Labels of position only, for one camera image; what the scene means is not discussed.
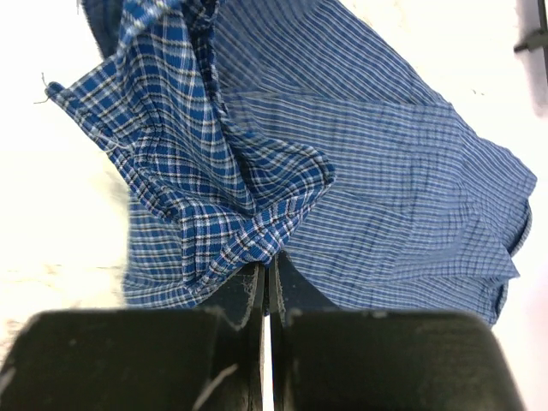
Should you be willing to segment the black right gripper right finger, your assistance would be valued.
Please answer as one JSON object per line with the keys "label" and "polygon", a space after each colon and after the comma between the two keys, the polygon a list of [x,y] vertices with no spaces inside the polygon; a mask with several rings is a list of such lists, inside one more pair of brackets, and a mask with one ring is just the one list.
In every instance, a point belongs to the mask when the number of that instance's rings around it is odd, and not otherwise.
{"label": "black right gripper right finger", "polygon": [[521,410],[503,353],[468,313],[335,307],[285,253],[268,269],[277,410]]}

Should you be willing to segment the blue checked long sleeve shirt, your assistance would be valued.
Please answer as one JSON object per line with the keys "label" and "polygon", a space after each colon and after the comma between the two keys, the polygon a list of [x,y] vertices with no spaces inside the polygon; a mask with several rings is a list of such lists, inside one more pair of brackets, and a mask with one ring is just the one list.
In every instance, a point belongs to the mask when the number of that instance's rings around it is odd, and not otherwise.
{"label": "blue checked long sleeve shirt", "polygon": [[85,1],[46,88],[129,188],[122,289],[190,308],[285,252],[335,305],[497,322],[535,175],[338,1]]}

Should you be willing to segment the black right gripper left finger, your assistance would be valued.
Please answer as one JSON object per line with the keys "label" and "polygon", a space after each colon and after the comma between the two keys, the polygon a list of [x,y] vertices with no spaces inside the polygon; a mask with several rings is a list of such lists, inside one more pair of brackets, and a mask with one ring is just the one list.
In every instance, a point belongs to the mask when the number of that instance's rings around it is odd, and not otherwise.
{"label": "black right gripper left finger", "polygon": [[1,370],[4,410],[260,410],[265,270],[193,309],[33,315]]}

